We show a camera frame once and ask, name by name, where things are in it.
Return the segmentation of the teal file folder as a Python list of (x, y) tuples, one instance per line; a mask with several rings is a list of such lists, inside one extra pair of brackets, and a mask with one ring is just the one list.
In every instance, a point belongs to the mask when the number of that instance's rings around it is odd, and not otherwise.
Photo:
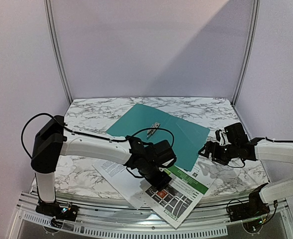
[(160, 128), (167, 129), (171, 133), (157, 130), (151, 137), (147, 137), (147, 131), (144, 131), (137, 134), (137, 137), (144, 142), (157, 143), (164, 139), (171, 142), (174, 136), (173, 151), (177, 156), (175, 165), (186, 171), (192, 171), (198, 159), (197, 152), (204, 146), (210, 132), (207, 127), (150, 106), (135, 104), (106, 132), (112, 136), (133, 135), (141, 129), (151, 127), (156, 122), (160, 124)]

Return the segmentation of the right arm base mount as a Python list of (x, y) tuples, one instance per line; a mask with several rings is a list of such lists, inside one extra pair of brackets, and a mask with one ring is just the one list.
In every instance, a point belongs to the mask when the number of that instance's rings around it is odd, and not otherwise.
[(265, 225), (268, 223), (277, 212), (278, 201), (273, 201), (274, 212), (270, 216), (270, 207), (268, 203), (264, 203), (259, 195), (249, 195), (249, 201), (247, 203), (243, 203), (239, 199), (232, 199), (226, 205), (226, 212), (230, 217), (230, 220), (238, 221), (244, 220), (248, 218), (254, 218), (266, 214), (264, 219), (260, 218), (258, 224)]

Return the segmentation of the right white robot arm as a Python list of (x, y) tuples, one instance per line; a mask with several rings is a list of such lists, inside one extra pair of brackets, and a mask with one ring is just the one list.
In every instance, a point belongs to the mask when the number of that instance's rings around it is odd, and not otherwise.
[[(227, 166), (234, 158), (246, 161), (271, 162), (293, 165), (293, 140), (275, 140), (268, 137), (249, 139), (242, 123), (234, 123), (215, 132), (216, 140), (208, 141), (198, 151), (200, 156)], [(248, 202), (239, 207), (231, 207), (232, 213), (255, 217), (258, 213), (268, 213), (269, 204), (279, 199), (293, 196), (293, 177), (265, 183), (255, 188), (248, 196)]]

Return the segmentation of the green map flyer sheet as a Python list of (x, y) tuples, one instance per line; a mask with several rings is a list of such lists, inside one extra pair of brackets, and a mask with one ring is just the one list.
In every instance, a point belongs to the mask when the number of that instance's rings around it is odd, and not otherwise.
[(137, 197), (177, 229), (208, 192), (215, 178), (198, 166), (192, 171), (172, 166), (164, 172), (172, 178), (165, 189), (158, 191), (153, 186), (142, 185)]

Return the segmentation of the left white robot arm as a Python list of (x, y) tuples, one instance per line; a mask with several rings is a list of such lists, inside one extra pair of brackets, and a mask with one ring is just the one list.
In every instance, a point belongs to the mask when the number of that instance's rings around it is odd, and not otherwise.
[(133, 135), (89, 134), (67, 128), (63, 116), (54, 116), (36, 134), (31, 167), (35, 171), (41, 207), (50, 216), (61, 212), (56, 202), (54, 173), (60, 156), (82, 156), (115, 162), (136, 169), (139, 176), (161, 191), (171, 178), (163, 172), (175, 164), (173, 145), (167, 140), (143, 142)]

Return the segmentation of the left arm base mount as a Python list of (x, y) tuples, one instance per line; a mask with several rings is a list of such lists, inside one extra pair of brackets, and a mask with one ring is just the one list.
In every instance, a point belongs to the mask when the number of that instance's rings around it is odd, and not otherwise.
[(38, 200), (35, 211), (39, 214), (53, 217), (57, 220), (67, 220), (75, 222), (80, 207), (72, 204), (71, 202), (60, 203), (46, 203), (41, 200)]

